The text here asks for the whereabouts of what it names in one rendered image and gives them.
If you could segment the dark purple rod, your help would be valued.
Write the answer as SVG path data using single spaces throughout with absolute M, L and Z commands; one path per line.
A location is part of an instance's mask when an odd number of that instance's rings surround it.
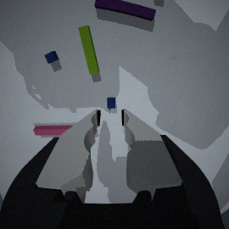
M 122 14 L 129 14 L 145 20 L 154 20 L 155 9 L 147 8 L 135 3 L 128 3 L 121 0 L 95 0 L 95 8 L 114 11 Z

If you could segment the pink rod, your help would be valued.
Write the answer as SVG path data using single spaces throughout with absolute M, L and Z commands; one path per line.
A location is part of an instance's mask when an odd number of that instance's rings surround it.
M 33 131 L 36 136 L 60 136 L 72 126 L 36 126 Z

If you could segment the lime green rod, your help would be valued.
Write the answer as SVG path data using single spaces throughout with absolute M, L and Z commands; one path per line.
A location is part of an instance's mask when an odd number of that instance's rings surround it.
M 78 27 L 81 37 L 81 43 L 83 46 L 84 54 L 87 61 L 87 67 L 89 74 L 95 74 L 99 72 L 98 61 L 95 54 L 95 49 L 92 42 L 92 35 L 90 27 L 88 25 Z

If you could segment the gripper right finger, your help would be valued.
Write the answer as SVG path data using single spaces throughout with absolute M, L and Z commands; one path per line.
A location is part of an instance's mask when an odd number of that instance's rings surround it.
M 121 110 L 126 128 L 126 183 L 136 194 L 151 192 L 152 201 L 174 204 L 196 215 L 209 229 L 226 229 L 215 192 L 205 174 L 174 142 Z

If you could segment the small blue block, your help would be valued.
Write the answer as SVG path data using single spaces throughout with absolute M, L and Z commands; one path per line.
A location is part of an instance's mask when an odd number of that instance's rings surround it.
M 107 98 L 107 109 L 115 109 L 115 98 Z
M 49 64 L 59 59 L 55 51 L 52 51 L 44 56 Z

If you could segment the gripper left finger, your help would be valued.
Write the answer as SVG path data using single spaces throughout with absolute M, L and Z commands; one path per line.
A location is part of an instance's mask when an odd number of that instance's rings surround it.
M 64 202 L 68 191 L 85 203 L 93 181 L 91 147 L 100 126 L 101 110 L 93 110 L 59 137 L 54 137 L 19 172 L 0 210 L 0 229 L 8 229 L 27 211 Z M 89 152 L 90 151 L 90 152 Z

